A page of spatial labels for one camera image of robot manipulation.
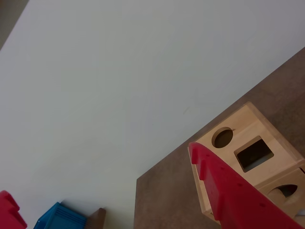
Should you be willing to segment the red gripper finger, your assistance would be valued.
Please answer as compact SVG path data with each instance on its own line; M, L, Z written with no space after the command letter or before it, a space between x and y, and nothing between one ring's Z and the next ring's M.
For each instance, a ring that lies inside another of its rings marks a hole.
M223 229L301 228L210 149L197 142L188 149L214 218Z
M19 214L20 207L12 195L0 192L0 229L26 229L27 224Z

